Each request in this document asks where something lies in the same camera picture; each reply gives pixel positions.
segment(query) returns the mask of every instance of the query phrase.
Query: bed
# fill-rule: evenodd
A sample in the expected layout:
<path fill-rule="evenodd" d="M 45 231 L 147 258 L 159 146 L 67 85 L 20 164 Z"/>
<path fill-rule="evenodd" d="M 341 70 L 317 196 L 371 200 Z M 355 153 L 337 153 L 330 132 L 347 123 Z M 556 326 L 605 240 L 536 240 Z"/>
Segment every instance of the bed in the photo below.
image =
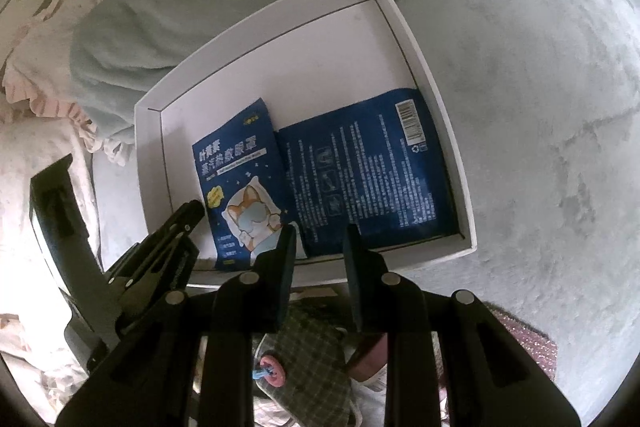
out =
<path fill-rule="evenodd" d="M 69 12 L 82 16 L 99 1 L 0 0 L 0 355 L 31 406 L 51 424 L 86 373 L 63 336 L 70 311 L 31 228 L 29 183 L 51 163 L 73 157 L 74 193 L 100 262 L 92 153 L 107 158 L 105 142 L 78 104 L 62 95 L 68 52 L 58 60 L 71 38 Z M 114 149 L 107 147 L 112 160 Z"/>
<path fill-rule="evenodd" d="M 74 29 L 71 98 L 99 139 L 132 144 L 135 101 L 272 1 L 104 0 Z M 396 2 L 452 121 L 479 245 L 404 275 L 468 288 L 548 334 L 586 425 L 640 351 L 640 0 Z M 104 267 L 147 232 L 134 151 L 121 163 L 94 153 Z"/>

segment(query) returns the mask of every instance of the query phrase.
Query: screw head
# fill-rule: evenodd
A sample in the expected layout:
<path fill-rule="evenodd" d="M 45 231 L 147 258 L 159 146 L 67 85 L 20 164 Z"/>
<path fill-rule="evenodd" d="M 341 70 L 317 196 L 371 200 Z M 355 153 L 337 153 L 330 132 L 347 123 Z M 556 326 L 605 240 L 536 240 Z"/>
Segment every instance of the screw head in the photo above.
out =
<path fill-rule="evenodd" d="M 383 273 L 380 279 L 382 279 L 383 284 L 387 286 L 397 286 L 400 283 L 400 276 L 393 272 Z"/>
<path fill-rule="evenodd" d="M 171 304 L 172 306 L 176 304 L 180 304 L 182 301 L 184 301 L 184 293 L 178 290 L 169 292 L 167 293 L 164 300 L 166 301 L 167 304 Z"/>
<path fill-rule="evenodd" d="M 256 272 L 244 272 L 240 275 L 242 284 L 255 284 L 260 280 L 260 276 Z"/>
<path fill-rule="evenodd" d="M 456 301 L 461 304 L 471 304 L 476 300 L 476 296 L 469 290 L 460 290 L 456 292 Z"/>

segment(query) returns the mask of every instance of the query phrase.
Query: blue package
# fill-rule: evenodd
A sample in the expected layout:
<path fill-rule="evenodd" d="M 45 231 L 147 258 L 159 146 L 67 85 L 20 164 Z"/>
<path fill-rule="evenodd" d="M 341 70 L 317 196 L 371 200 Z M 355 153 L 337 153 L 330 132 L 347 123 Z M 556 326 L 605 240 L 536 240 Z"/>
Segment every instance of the blue package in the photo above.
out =
<path fill-rule="evenodd" d="M 262 99 L 193 145 L 218 256 L 216 269 L 248 269 L 275 248 L 295 206 Z"/>
<path fill-rule="evenodd" d="M 367 248 L 458 232 L 426 102 L 395 89 L 276 134 L 309 256 L 342 252 L 356 223 Z"/>
<path fill-rule="evenodd" d="M 449 177 L 417 89 L 394 89 L 278 132 L 257 100 L 193 145 L 218 252 L 249 268 L 296 222 L 308 256 L 342 253 L 356 223 L 367 248 L 458 233 Z"/>

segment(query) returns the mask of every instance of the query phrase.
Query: white box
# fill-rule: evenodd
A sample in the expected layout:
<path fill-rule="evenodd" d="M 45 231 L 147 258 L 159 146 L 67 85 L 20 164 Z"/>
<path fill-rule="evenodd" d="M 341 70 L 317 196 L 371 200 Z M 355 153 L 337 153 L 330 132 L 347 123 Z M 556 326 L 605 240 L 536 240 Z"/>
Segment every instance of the white box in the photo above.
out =
<path fill-rule="evenodd" d="M 192 144 L 261 97 L 275 130 L 396 87 L 418 87 L 449 174 L 460 233 L 383 252 L 389 270 L 476 249 L 465 171 L 438 87 L 393 0 L 279 0 L 182 61 L 135 108 L 140 192 L 149 230 L 185 201 L 203 200 Z M 215 250 L 207 219 L 191 233 Z M 296 287 L 341 282 L 342 259 L 297 265 Z M 195 271 L 190 285 L 217 287 L 233 272 Z"/>

